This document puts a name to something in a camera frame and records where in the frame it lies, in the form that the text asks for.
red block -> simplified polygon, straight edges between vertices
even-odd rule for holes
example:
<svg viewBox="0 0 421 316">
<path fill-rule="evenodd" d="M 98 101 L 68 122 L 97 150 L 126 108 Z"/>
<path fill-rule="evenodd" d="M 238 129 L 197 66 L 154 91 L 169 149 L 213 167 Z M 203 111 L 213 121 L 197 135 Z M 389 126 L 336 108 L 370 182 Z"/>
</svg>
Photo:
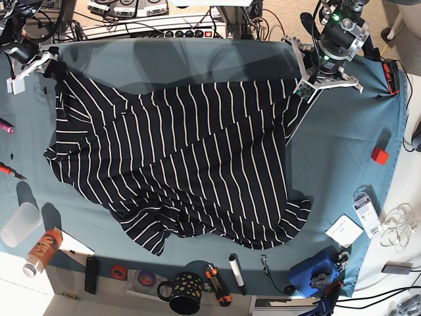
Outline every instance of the red block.
<svg viewBox="0 0 421 316">
<path fill-rule="evenodd" d="M 384 166 L 386 164 L 387 158 L 389 158 L 389 154 L 384 150 L 381 150 L 379 147 L 375 147 L 371 154 L 371 158 L 375 162 Z"/>
</svg>

pink marker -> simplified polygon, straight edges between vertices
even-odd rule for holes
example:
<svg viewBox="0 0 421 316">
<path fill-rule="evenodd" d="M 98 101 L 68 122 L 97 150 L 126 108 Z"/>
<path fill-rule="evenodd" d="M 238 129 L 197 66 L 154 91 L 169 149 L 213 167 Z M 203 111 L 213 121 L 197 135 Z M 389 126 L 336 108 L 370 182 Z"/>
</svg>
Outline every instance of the pink marker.
<svg viewBox="0 0 421 316">
<path fill-rule="evenodd" d="M 0 128 L 8 132 L 10 135 L 13 135 L 13 126 L 0 121 Z"/>
</svg>

white marker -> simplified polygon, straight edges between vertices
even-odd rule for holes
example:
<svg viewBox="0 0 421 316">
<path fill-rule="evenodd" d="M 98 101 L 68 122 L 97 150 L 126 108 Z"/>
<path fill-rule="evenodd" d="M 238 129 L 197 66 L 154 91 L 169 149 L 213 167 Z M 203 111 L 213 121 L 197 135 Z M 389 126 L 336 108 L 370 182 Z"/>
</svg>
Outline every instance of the white marker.
<svg viewBox="0 0 421 316">
<path fill-rule="evenodd" d="M 238 287 L 241 290 L 241 293 L 243 295 L 247 295 L 247 291 L 245 289 L 243 277 L 241 276 L 241 272 L 240 272 L 239 267 L 238 267 L 237 259 L 232 254 L 228 258 L 228 260 L 230 260 L 230 266 L 231 266 L 232 272 L 233 272 L 233 274 L 235 276 L 235 280 L 237 281 Z"/>
</svg>

metal bracket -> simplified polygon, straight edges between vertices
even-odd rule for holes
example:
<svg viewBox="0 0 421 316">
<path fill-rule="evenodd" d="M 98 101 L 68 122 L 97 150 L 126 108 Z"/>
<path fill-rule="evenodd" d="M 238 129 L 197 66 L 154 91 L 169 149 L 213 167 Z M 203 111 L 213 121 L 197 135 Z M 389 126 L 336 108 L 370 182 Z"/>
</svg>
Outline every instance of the metal bracket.
<svg viewBox="0 0 421 316">
<path fill-rule="evenodd" d="M 16 75 L 15 79 L 9 78 L 6 80 L 7 83 L 7 92 L 13 94 L 19 94 L 25 91 L 25 77 L 29 76 L 36 70 L 43 71 L 45 67 L 51 60 L 57 60 L 59 56 L 56 54 L 52 54 L 49 51 L 44 51 L 41 58 L 33 61 L 25 69 L 18 75 Z"/>
</svg>

red tape roll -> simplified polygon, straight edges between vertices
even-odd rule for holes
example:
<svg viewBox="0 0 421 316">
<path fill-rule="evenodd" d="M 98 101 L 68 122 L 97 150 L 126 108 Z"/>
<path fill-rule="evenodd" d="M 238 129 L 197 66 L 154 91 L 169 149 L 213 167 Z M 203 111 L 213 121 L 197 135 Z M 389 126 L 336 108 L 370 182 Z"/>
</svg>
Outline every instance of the red tape roll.
<svg viewBox="0 0 421 316">
<path fill-rule="evenodd" d="M 116 280 L 124 281 L 127 277 L 127 269 L 121 265 L 113 265 L 111 268 L 111 277 Z"/>
</svg>

